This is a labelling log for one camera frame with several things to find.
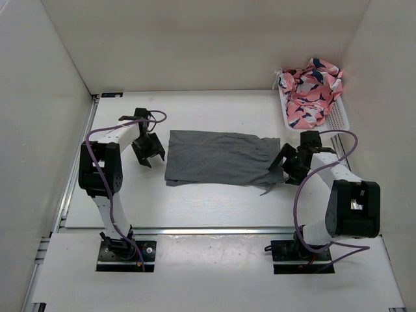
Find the gray towel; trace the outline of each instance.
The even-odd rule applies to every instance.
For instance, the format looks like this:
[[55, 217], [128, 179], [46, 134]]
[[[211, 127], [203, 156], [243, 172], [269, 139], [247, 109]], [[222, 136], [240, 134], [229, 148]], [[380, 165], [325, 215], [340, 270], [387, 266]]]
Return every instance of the gray towel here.
[[221, 183], [271, 187], [283, 171], [268, 171], [280, 150], [279, 138], [240, 133], [170, 131], [166, 185]]

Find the white table surface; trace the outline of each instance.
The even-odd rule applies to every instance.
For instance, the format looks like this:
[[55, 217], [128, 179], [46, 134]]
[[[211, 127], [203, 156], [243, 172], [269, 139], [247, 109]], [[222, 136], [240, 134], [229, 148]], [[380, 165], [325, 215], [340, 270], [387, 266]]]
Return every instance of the white table surface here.
[[[268, 235], [158, 236], [154, 273], [96, 272], [100, 237], [54, 234], [33, 302], [65, 311], [388, 312], [403, 307], [381, 237], [334, 274], [274, 275]], [[348, 248], [331, 247], [333, 257]]]
[[[92, 128], [115, 125], [121, 115], [136, 107], [159, 109], [167, 121], [155, 132], [168, 152], [171, 129], [225, 131], [278, 137], [291, 142], [283, 123], [277, 91], [125, 92], [120, 98], [101, 98]], [[257, 187], [199, 184], [167, 187], [166, 163], [150, 159], [152, 169], [139, 165], [131, 147], [122, 153], [121, 200], [133, 227], [268, 227], [293, 226], [292, 208], [296, 186], [280, 184], [267, 195]], [[300, 198], [300, 222], [323, 216], [329, 190], [313, 177]], [[94, 202], [76, 184], [66, 221], [67, 228], [102, 228]]]

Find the patterned cloth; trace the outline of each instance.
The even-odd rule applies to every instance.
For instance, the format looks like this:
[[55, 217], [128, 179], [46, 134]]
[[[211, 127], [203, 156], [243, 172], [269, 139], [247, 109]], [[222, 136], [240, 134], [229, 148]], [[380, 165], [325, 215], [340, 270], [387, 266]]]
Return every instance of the patterned cloth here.
[[319, 58], [312, 58], [305, 70], [285, 70], [279, 86], [287, 96], [288, 124], [311, 129], [325, 122], [335, 100], [343, 93], [343, 71]]

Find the white basket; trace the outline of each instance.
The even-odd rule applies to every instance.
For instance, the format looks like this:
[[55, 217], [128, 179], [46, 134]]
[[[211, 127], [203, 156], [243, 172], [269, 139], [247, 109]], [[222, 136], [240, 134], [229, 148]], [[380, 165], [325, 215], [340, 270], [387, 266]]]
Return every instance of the white basket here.
[[[286, 103], [287, 103], [287, 96], [283, 94], [281, 87], [279, 86], [279, 94], [280, 94], [280, 103], [281, 103], [281, 111], [283, 113], [283, 119], [285, 121], [285, 126], [287, 129], [292, 131], [293, 134], [296, 135], [296, 138], [299, 138], [299, 133], [306, 131], [307, 129], [293, 129], [289, 126], [287, 122], [287, 115], [286, 115]], [[346, 112], [344, 108], [344, 103], [341, 97], [338, 97], [333, 104], [331, 114], [325, 116], [325, 122], [322, 125], [314, 126], [313, 130], [316, 131], [325, 131], [325, 130], [349, 130], [350, 123], [348, 122], [348, 118], [346, 117]], [[337, 135], [337, 133], [325, 133], [321, 135], [322, 138], [331, 138]]]

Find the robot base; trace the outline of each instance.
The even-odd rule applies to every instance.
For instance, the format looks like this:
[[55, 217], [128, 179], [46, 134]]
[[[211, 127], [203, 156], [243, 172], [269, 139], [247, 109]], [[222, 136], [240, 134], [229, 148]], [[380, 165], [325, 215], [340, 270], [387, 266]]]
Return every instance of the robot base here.
[[[265, 251], [272, 252], [275, 274], [313, 274], [332, 260], [329, 250], [320, 254], [311, 252], [306, 254], [305, 250], [302, 250], [302, 256], [300, 256], [293, 240], [272, 240], [271, 245], [267, 246]], [[335, 273], [333, 266], [319, 272], [319, 274], [328, 273]]]
[[[156, 241], [136, 240], [136, 244], [142, 252], [144, 268], [146, 273], [155, 270]], [[99, 247], [96, 271], [100, 272], [143, 272], [143, 268], [138, 261], [137, 255], [130, 259], [122, 259], [111, 252], [102, 240]]]

